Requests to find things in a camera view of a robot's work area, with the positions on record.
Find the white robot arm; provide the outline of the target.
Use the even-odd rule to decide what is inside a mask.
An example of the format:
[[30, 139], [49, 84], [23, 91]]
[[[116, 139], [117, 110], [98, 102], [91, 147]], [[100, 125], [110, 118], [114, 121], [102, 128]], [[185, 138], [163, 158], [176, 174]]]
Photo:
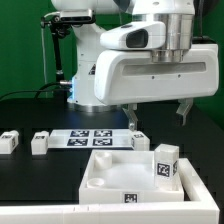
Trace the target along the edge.
[[185, 115], [219, 84], [218, 46], [194, 43], [194, 0], [51, 0], [77, 37], [78, 69], [67, 102], [103, 111], [177, 100]]

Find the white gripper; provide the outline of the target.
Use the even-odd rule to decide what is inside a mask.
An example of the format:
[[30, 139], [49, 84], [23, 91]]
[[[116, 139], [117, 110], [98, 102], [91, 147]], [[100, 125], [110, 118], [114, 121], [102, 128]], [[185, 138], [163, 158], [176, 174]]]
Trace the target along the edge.
[[176, 114], [184, 126], [192, 98], [211, 96], [218, 89], [216, 44], [165, 49], [165, 43], [162, 22], [131, 22], [100, 36], [104, 51], [96, 62], [94, 94], [106, 105], [127, 104], [123, 111], [131, 131], [138, 124], [132, 103], [180, 99]]

